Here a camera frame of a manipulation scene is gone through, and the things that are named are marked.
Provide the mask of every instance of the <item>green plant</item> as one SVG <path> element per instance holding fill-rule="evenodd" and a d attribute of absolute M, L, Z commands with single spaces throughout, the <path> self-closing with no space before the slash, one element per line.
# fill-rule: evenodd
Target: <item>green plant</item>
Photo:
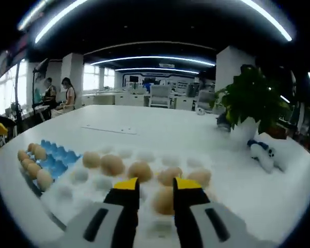
<path fill-rule="evenodd" d="M 279 82 L 267 79 L 259 68 L 250 65 L 241 66 L 241 74 L 235 76 L 233 83 L 217 92 L 215 106 L 219 95 L 224 93 L 220 104 L 226 107 L 227 119 L 232 128 L 247 117 L 259 122 L 258 132 L 262 133 L 273 126 L 280 116 L 289 110 L 289 106 L 280 98 Z"/>

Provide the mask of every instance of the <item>blue egg tray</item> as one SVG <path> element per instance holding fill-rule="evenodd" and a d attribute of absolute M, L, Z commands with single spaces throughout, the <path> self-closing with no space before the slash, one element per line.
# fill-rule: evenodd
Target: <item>blue egg tray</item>
<path fill-rule="evenodd" d="M 58 179 L 69 167 L 73 166 L 75 162 L 82 156 L 76 154 L 72 150 L 66 151 L 63 146 L 57 146 L 56 143 L 42 140 L 40 146 L 45 149 L 47 159 L 45 161 L 36 160 L 35 156 L 31 152 L 27 152 L 31 159 L 36 160 L 36 163 L 41 168 L 47 169 L 54 181 Z M 33 180 L 33 183 L 38 187 L 37 180 Z"/>

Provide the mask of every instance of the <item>window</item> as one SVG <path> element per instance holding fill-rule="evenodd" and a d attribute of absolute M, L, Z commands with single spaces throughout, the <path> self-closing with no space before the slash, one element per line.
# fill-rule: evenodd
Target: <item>window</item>
<path fill-rule="evenodd" d="M 115 88 L 115 70 L 104 68 L 103 87 Z"/>
<path fill-rule="evenodd" d="M 100 68 L 97 66 L 84 65 L 83 90 L 99 89 Z"/>
<path fill-rule="evenodd" d="M 10 108 L 11 103 L 15 102 L 15 77 L 17 65 L 10 68 L 0 77 L 0 114 L 5 113 L 5 109 Z M 17 96 L 21 107 L 26 105 L 26 72 L 27 62 L 21 61 L 18 76 Z"/>

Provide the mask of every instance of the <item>potted plant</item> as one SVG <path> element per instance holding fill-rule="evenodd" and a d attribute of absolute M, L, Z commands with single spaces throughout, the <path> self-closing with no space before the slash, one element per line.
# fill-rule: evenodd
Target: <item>potted plant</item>
<path fill-rule="evenodd" d="M 278 87 L 279 83 L 267 79 L 259 68 L 243 65 L 233 83 L 216 92 L 210 106 L 224 106 L 232 128 L 230 136 L 247 143 L 257 129 L 258 133 L 267 131 L 289 109 Z"/>

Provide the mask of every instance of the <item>white flower pot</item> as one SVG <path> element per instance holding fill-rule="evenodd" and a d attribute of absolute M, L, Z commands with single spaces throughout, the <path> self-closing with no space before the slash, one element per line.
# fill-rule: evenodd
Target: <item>white flower pot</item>
<path fill-rule="evenodd" d="M 258 126 L 259 122 L 256 123 L 254 118 L 247 117 L 243 123 L 239 121 L 234 130 L 231 129 L 230 138 L 239 145 L 246 146 L 247 142 L 255 137 Z"/>

